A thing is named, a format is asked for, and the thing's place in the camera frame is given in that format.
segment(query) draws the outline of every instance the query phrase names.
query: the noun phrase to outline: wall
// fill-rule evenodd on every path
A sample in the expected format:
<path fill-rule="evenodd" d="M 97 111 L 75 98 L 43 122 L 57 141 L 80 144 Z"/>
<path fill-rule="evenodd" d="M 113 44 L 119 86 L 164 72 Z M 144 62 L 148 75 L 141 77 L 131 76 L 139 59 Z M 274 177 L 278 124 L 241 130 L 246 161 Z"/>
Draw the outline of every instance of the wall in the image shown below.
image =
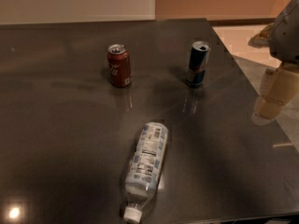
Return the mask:
<path fill-rule="evenodd" d="M 274 18 L 290 0 L 156 0 L 156 19 L 243 20 Z"/>
<path fill-rule="evenodd" d="M 0 24 L 154 18 L 155 0 L 0 0 Z"/>

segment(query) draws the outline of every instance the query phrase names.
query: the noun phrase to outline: bottle label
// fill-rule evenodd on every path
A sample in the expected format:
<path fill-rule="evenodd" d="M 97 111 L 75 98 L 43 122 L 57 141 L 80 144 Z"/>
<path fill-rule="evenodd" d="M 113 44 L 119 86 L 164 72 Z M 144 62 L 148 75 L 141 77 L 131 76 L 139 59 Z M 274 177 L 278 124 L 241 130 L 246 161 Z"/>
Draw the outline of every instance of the bottle label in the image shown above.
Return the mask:
<path fill-rule="evenodd" d="M 145 125 L 126 183 L 139 184 L 156 190 L 166 140 L 167 129 L 162 124 L 149 123 Z"/>

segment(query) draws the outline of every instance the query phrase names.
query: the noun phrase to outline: table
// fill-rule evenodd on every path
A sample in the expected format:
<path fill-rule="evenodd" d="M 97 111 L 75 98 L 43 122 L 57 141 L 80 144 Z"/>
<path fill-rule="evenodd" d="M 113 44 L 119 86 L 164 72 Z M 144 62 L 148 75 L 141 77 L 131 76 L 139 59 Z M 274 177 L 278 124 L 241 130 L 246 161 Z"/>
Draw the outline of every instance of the table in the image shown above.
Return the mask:
<path fill-rule="evenodd" d="M 276 122 L 251 122 L 257 93 L 205 19 L 0 27 L 0 222 L 124 223 L 124 178 L 142 126 L 170 130 L 143 223 L 299 211 L 299 156 Z M 212 50 L 185 84 L 192 42 Z M 127 45 L 133 82 L 109 82 L 107 47 Z"/>

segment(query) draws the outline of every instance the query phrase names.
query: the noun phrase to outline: can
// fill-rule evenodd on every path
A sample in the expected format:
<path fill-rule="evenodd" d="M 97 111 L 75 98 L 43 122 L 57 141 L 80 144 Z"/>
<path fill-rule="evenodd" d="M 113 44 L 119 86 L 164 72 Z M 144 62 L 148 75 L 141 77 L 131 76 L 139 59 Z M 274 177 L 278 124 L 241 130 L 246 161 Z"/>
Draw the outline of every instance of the can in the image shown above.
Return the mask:
<path fill-rule="evenodd" d="M 196 88 L 203 83 L 210 50 L 211 46 L 206 41 L 196 41 L 192 44 L 187 74 L 187 85 L 190 87 Z"/>
<path fill-rule="evenodd" d="M 112 85 L 125 87 L 131 83 L 130 53 L 123 44 L 114 44 L 108 48 L 107 59 Z"/>

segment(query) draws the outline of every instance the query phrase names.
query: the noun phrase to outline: white wall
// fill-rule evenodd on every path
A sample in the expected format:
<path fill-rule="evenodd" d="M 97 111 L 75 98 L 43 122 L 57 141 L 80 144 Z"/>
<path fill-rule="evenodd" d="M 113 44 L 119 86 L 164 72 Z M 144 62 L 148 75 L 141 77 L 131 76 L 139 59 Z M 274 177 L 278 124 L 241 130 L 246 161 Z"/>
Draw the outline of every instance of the white wall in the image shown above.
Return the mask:
<path fill-rule="evenodd" d="M 155 19 L 155 0 L 0 0 L 0 24 Z"/>

